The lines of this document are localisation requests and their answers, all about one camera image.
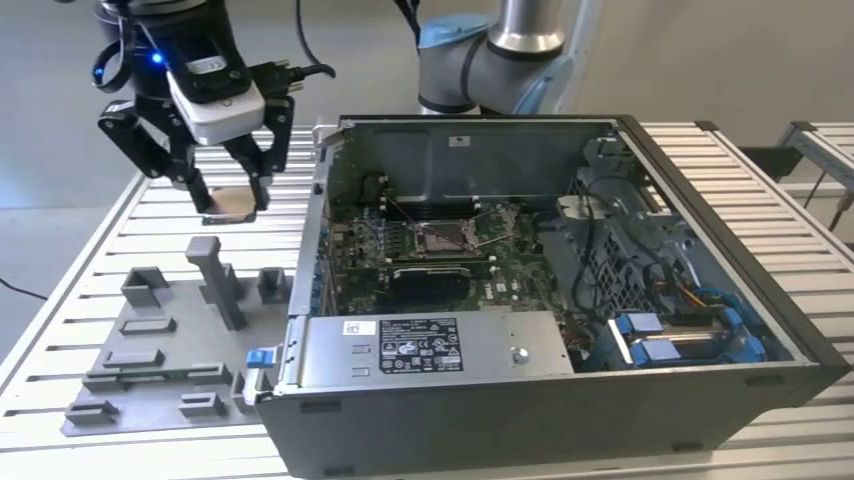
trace black cable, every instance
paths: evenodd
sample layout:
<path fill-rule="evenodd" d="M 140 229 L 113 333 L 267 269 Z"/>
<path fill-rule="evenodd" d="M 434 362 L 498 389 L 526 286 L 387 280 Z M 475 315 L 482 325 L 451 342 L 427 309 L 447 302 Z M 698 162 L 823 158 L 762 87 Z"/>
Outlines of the black cable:
<path fill-rule="evenodd" d="M 418 23 L 418 6 L 420 4 L 419 0 L 393 0 L 395 5 L 397 6 L 397 10 L 403 14 L 403 18 L 405 19 L 405 23 L 410 25 L 410 30 L 412 30 L 412 35 L 415 36 L 415 49 L 418 50 L 418 42 L 422 37 L 422 26 Z"/>
<path fill-rule="evenodd" d="M 3 285 L 5 288 L 8 288 L 9 290 L 12 290 L 13 292 L 17 293 L 23 293 L 24 295 L 29 295 L 33 298 L 37 298 L 39 300 L 47 300 L 48 297 L 45 297 L 44 295 L 39 295 L 35 292 L 31 292 L 29 290 L 24 290 L 23 288 L 17 288 L 15 285 L 12 285 L 9 282 L 7 282 L 3 277 L 0 277 L 0 285 Z"/>
<path fill-rule="evenodd" d="M 587 237 L 588 242 L 592 241 L 592 239 L 590 238 L 590 229 L 592 229 L 594 226 L 595 226 L 594 225 L 595 222 L 594 222 L 594 219 L 592 219 L 592 206 L 590 204 L 590 197 L 596 198 L 604 205 L 607 205 L 607 203 L 608 203 L 604 200 L 604 198 L 602 198 L 600 195 L 598 195 L 598 194 L 591 192 L 592 186 L 596 183 L 599 183 L 600 181 L 603 181 L 603 180 L 619 180 L 619 181 L 623 181 L 623 182 L 626 182 L 626 183 L 628 183 L 631 185 L 632 189 L 635 189 L 635 190 L 638 189 L 638 185 L 635 184 L 635 182 L 632 182 L 630 179 L 627 179 L 626 177 L 619 176 L 619 175 L 604 175 L 604 176 L 596 178 L 584 187 L 584 190 L 579 194 L 579 200 L 583 201 L 583 198 L 586 197 L 587 215 L 588 215 L 588 237 Z M 634 245 L 647 255 L 647 257 L 652 260 L 652 263 L 650 265 L 647 265 L 647 267 L 644 268 L 644 276 L 650 277 L 650 278 L 644 278 L 644 283 L 647 284 L 647 300 L 650 300 L 654 303 L 656 308 L 663 310 L 663 304 L 662 304 L 660 300 L 658 300 L 658 298 L 655 298 L 654 300 L 650 299 L 650 296 L 652 295 L 652 292 L 654 292 L 654 285 L 650 283 L 651 282 L 651 268 L 652 268 L 652 265 L 658 264 L 659 267 L 662 268 L 664 281 L 668 284 L 667 286 L 670 287 L 668 288 L 670 294 L 672 295 L 675 305 L 678 306 L 679 301 L 682 300 L 682 296 L 679 295 L 679 292 L 676 291 L 679 283 L 678 283 L 676 275 L 674 273 L 671 265 L 664 261 L 664 259 L 643 243 L 640 243 L 640 240 L 631 233 L 628 225 L 624 225 L 623 230 L 626 232 L 626 236 L 628 237 L 628 239 L 631 240 Z M 582 311 L 586 314 L 590 315 L 588 310 L 591 310 L 591 309 L 588 309 L 587 307 L 584 307 L 583 305 L 580 305 L 578 303 L 578 292 L 576 292 L 578 285 L 580 284 L 580 278 L 583 276 L 584 270 L 588 268 L 590 257 L 592 256 L 592 245 L 590 243 L 588 243 L 588 248 L 590 248 L 590 250 L 586 249 L 586 251 L 584 251 L 583 260 L 582 260 L 582 268 L 579 269 L 579 272 L 578 272 L 578 274 L 575 276 L 575 281 L 572 282 L 572 301 L 578 305 L 579 309 L 582 309 Z"/>
<path fill-rule="evenodd" d="M 827 175 L 827 172 L 822 172 L 822 174 L 818 176 L 818 180 L 815 180 L 815 185 L 812 185 L 812 190 L 810 190 L 810 194 L 806 197 L 806 202 L 803 202 L 803 208 L 810 206 L 810 202 L 812 201 L 812 196 L 815 195 L 818 186 L 822 184 L 822 181 L 824 180 L 824 175 Z"/>
<path fill-rule="evenodd" d="M 575 307 L 582 311 L 582 313 L 598 323 L 604 323 L 604 319 L 598 315 L 595 311 L 595 305 L 592 308 L 587 308 L 582 305 L 582 302 L 578 298 L 578 287 L 582 283 L 582 278 L 584 277 L 584 271 L 590 268 L 590 262 L 592 260 L 592 249 L 594 249 L 594 241 L 595 241 L 595 231 L 596 231 L 596 221 L 592 212 L 592 206 L 590 205 L 590 195 L 587 195 L 587 240 L 584 241 L 584 252 L 582 254 L 582 265 L 575 273 L 575 278 L 572 279 L 572 287 L 570 289 L 572 293 L 572 303 Z"/>
<path fill-rule="evenodd" d="M 308 46 L 308 40 L 305 40 L 305 30 L 303 29 L 303 0 L 296 0 L 296 38 L 299 39 L 299 46 L 303 48 L 303 53 L 308 57 L 308 61 L 315 65 L 323 65 L 323 62 L 315 56 Z M 324 71 L 329 78 L 335 78 L 335 69 Z"/>
<path fill-rule="evenodd" d="M 136 48 L 136 27 L 131 18 L 128 3 L 116 3 L 119 9 L 119 39 L 112 42 L 95 58 L 92 66 L 92 85 L 104 93 L 116 93 L 131 80 L 133 49 Z M 104 81 L 107 65 L 119 55 L 119 70 L 112 78 Z"/>
<path fill-rule="evenodd" d="M 830 226 L 827 227 L 827 230 L 830 230 L 831 232 L 835 230 L 837 225 L 839 224 L 839 219 L 842 218 L 842 214 L 845 212 L 842 210 L 837 210 L 837 213 L 832 216 L 832 220 L 830 221 Z"/>

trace small gray part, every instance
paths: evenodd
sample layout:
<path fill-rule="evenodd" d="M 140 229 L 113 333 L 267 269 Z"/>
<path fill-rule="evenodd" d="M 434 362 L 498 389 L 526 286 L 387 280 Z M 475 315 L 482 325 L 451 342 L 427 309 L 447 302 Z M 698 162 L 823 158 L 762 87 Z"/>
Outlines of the small gray part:
<path fill-rule="evenodd" d="M 157 333 L 172 333 L 177 328 L 177 323 L 171 317 L 140 318 L 125 320 L 120 332 L 124 335 L 151 335 Z"/>
<path fill-rule="evenodd" d="M 243 396 L 243 388 L 245 387 L 245 378 L 243 377 L 243 373 L 237 372 L 235 374 L 235 378 L 231 382 L 231 390 L 228 392 L 228 396 L 231 400 L 235 402 L 235 406 L 240 413 L 253 413 L 255 406 L 245 403 L 245 397 Z"/>
<path fill-rule="evenodd" d="M 288 303 L 292 287 L 293 277 L 288 277 L 284 274 L 283 268 L 263 268 L 257 272 L 257 293 L 261 296 L 264 305 Z"/>
<path fill-rule="evenodd" d="M 109 352 L 101 365 L 107 368 L 155 367 L 163 364 L 164 355 L 160 350 L 140 352 Z"/>
<path fill-rule="evenodd" d="M 121 285 L 121 294 L 133 308 L 160 307 L 153 293 L 156 288 L 169 288 L 160 269 L 157 267 L 131 269 Z"/>
<path fill-rule="evenodd" d="M 95 393 L 124 392 L 128 385 L 119 381 L 117 376 L 112 377 L 85 377 L 83 379 L 84 388 Z"/>
<path fill-rule="evenodd" d="M 216 392 L 187 393 L 181 395 L 181 405 L 177 409 L 187 418 L 225 415 L 225 404 Z"/>
<path fill-rule="evenodd" d="M 200 369 L 187 375 L 189 381 L 196 385 L 228 385 L 231 383 L 231 372 L 224 363 L 195 363 L 192 368 Z"/>
<path fill-rule="evenodd" d="M 75 402 L 65 410 L 65 419 L 75 425 L 103 425 L 115 423 L 119 409 L 108 402 Z"/>
<path fill-rule="evenodd" d="M 199 267 L 204 283 L 212 289 L 208 292 L 213 303 L 223 316 L 223 322 L 228 330 L 240 330 L 245 326 L 245 316 L 237 305 L 235 291 L 236 278 L 225 274 L 223 264 L 219 261 L 219 250 L 221 244 L 217 237 L 193 237 L 187 247 L 187 260 Z"/>
<path fill-rule="evenodd" d="M 231 266 L 231 263 L 223 265 L 223 272 L 225 272 L 225 278 L 228 278 L 228 282 L 233 287 L 235 297 L 237 300 L 243 299 L 243 285 L 240 285 L 240 281 L 237 280 L 237 274 L 235 273 L 235 269 Z M 217 293 L 209 285 L 200 285 L 199 291 L 201 292 L 201 297 L 208 305 L 216 305 Z"/>
<path fill-rule="evenodd" d="M 259 392 L 268 392 L 272 390 L 272 383 L 269 382 L 269 377 L 267 377 L 267 372 L 260 371 L 257 375 L 257 379 L 255 380 L 255 389 Z"/>

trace warning label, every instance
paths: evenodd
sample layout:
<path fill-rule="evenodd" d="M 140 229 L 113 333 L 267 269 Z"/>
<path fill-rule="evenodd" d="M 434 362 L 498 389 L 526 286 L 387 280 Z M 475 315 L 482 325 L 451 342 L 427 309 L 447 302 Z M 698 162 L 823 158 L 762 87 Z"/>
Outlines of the warning label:
<path fill-rule="evenodd" d="M 380 320 L 379 343 L 383 373 L 463 371 L 455 318 Z"/>

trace blue drive bracket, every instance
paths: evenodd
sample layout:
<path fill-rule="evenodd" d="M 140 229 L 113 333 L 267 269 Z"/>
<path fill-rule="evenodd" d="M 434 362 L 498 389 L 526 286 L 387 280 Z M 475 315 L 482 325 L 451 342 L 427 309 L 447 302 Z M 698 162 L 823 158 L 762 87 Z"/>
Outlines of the blue drive bracket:
<path fill-rule="evenodd" d="M 723 354 L 724 359 L 734 363 L 759 363 L 764 361 L 764 346 L 750 334 L 740 315 L 732 308 L 723 311 L 723 318 L 732 331 L 732 340 Z"/>
<path fill-rule="evenodd" d="M 682 360 L 682 355 L 667 339 L 643 340 L 630 348 L 631 358 L 638 368 L 662 367 Z"/>
<path fill-rule="evenodd" d="M 623 313 L 616 317 L 616 325 L 623 335 L 655 335 L 664 331 L 662 322 L 655 313 Z"/>

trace blue plastic latch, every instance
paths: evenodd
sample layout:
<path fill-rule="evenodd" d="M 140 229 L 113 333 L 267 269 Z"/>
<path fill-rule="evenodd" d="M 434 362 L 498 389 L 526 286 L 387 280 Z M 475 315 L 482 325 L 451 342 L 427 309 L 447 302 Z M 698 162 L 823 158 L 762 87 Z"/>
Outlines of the blue plastic latch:
<path fill-rule="evenodd" d="M 662 333 L 664 327 L 655 313 L 623 313 L 628 317 L 628 324 L 635 333 Z"/>
<path fill-rule="evenodd" d="M 276 364 L 276 352 L 272 349 L 259 348 L 245 354 L 247 368 L 272 368 Z"/>
<path fill-rule="evenodd" d="M 627 313 L 623 313 L 619 317 L 616 317 L 616 329 L 623 335 L 631 332 L 631 322 L 628 321 Z"/>
<path fill-rule="evenodd" d="M 644 367 L 650 363 L 650 357 L 643 350 L 643 345 L 639 343 L 628 347 L 628 355 L 631 355 L 631 359 L 638 367 Z"/>
<path fill-rule="evenodd" d="M 744 339 L 740 350 L 735 354 L 730 354 L 730 359 L 735 363 L 759 363 L 763 358 L 764 346 L 752 335 Z"/>
<path fill-rule="evenodd" d="M 727 308 L 723 311 L 723 318 L 726 318 L 726 323 L 730 325 L 731 329 L 736 329 L 744 323 L 742 321 L 740 315 L 738 314 L 738 312 L 732 308 Z"/>
<path fill-rule="evenodd" d="M 572 75 L 572 59 L 562 55 L 551 61 L 539 78 L 531 82 L 512 110 L 516 115 L 564 113 L 562 99 Z"/>
<path fill-rule="evenodd" d="M 486 15 L 458 13 L 434 18 L 422 26 L 418 48 L 432 48 L 459 42 L 483 32 L 490 27 Z"/>

